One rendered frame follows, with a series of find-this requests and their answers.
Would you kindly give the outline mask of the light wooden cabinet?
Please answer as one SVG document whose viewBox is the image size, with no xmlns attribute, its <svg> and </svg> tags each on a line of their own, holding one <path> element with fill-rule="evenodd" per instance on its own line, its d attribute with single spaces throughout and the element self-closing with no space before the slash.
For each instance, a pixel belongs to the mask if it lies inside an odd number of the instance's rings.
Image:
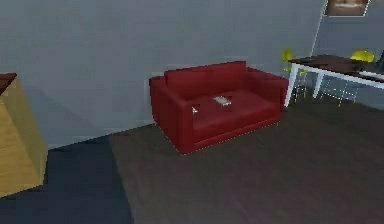
<svg viewBox="0 0 384 224">
<path fill-rule="evenodd" d="M 16 73 L 0 73 L 0 198 L 43 184 L 48 150 Z"/>
</svg>

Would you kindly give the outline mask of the red sofa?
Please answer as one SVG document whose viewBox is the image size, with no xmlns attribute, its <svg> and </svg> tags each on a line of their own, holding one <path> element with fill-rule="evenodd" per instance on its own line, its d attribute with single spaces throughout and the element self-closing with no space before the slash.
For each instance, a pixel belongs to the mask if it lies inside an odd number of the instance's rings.
<svg viewBox="0 0 384 224">
<path fill-rule="evenodd" d="M 189 154 L 279 122 L 288 85 L 244 61 L 168 70 L 149 79 L 152 117 L 179 154 Z"/>
</svg>

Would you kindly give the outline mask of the yellow chair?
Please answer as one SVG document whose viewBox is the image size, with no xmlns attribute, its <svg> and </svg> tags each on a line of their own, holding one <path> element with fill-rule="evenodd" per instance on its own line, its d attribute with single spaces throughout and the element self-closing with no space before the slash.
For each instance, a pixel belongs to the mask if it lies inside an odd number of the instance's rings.
<svg viewBox="0 0 384 224">
<path fill-rule="evenodd" d="M 292 49 L 291 48 L 285 48 L 282 51 L 281 57 L 282 57 L 282 61 L 285 64 L 284 70 L 286 72 L 290 73 L 291 72 L 291 68 L 292 68 L 290 60 L 293 59 L 293 51 L 292 51 Z M 304 69 L 301 69 L 301 68 L 298 69 L 298 74 L 296 76 L 296 84 L 295 84 L 293 92 L 292 92 L 292 94 L 294 95 L 294 102 L 297 102 L 297 100 L 298 100 L 298 98 L 300 96 L 302 96 L 303 98 L 306 97 L 307 74 L 308 74 L 307 70 L 304 70 Z"/>
<path fill-rule="evenodd" d="M 358 62 L 372 62 L 374 60 L 374 54 L 369 50 L 355 50 L 350 58 Z M 338 106 L 341 106 L 343 100 L 355 102 L 361 87 L 362 84 L 359 83 L 341 80 L 335 77 L 327 77 L 321 97 L 327 96 L 337 99 Z"/>
</svg>

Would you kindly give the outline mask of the dark table with white legs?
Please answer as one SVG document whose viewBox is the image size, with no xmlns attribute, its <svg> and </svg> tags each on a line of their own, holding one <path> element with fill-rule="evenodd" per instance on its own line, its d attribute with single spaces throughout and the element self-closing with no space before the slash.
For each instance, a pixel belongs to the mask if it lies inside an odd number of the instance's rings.
<svg viewBox="0 0 384 224">
<path fill-rule="evenodd" d="M 300 69 L 317 74 L 313 90 L 314 98 L 318 96 L 323 78 L 326 76 L 384 90 L 384 69 L 376 71 L 377 66 L 373 62 L 363 62 L 334 55 L 317 55 L 291 59 L 290 63 L 291 71 L 284 102 L 285 107 L 288 107 L 290 104 L 291 95 Z"/>
</svg>

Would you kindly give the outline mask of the framed wall picture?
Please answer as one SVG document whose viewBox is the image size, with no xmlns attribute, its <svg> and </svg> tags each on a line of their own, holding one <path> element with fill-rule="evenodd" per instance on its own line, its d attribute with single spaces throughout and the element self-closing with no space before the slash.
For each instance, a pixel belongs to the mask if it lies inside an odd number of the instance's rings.
<svg viewBox="0 0 384 224">
<path fill-rule="evenodd" d="M 324 15 L 328 17 L 360 17 L 369 0 L 327 0 Z"/>
</svg>

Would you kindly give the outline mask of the white flat object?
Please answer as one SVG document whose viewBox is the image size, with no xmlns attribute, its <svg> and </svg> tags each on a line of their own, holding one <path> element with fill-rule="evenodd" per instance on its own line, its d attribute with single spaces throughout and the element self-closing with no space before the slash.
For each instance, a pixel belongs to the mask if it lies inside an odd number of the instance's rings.
<svg viewBox="0 0 384 224">
<path fill-rule="evenodd" d="M 221 106 L 228 106 L 231 104 L 231 101 L 224 96 L 214 97 L 213 100 Z"/>
</svg>

